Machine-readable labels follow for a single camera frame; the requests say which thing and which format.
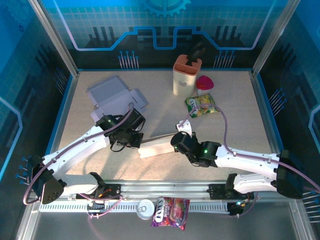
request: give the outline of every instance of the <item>white foam block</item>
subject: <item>white foam block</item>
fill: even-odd
[[[171,146],[170,141],[172,136],[166,136],[157,140],[141,143],[138,149],[141,159],[157,156],[160,154],[167,154],[174,152],[175,149]]]

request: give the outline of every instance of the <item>black bracket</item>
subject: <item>black bracket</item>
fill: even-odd
[[[109,197],[113,197],[121,194],[121,184],[109,184],[105,183],[105,181],[97,174],[96,172],[90,172],[92,176],[96,179],[98,183],[98,187],[96,190],[90,194],[89,196],[99,201],[99,198],[105,199]],[[79,194],[76,195],[76,199],[85,199]]]
[[[206,191],[210,195],[210,200],[246,200],[247,194],[239,193],[233,189],[226,189],[225,184],[209,184],[209,189]],[[255,196],[251,192],[249,194],[250,199],[254,199]]]

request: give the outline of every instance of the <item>black handle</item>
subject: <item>black handle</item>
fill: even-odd
[[[202,42],[197,43],[190,51],[188,56],[186,57],[188,61],[186,62],[186,65],[192,66],[192,63],[197,63],[198,58],[204,54],[205,47]]]

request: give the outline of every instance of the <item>purple snack bag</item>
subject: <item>purple snack bag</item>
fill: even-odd
[[[151,227],[171,226],[185,230],[189,210],[189,199],[159,197]]]

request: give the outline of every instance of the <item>green snack bag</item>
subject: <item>green snack bag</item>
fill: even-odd
[[[214,105],[216,104],[210,94],[189,97],[184,102],[187,105],[189,112],[200,104],[214,104]],[[219,111],[214,106],[203,106],[193,111],[193,113],[190,116],[192,118],[196,118],[196,117],[202,116],[203,114],[215,113],[215,112],[219,112]]]

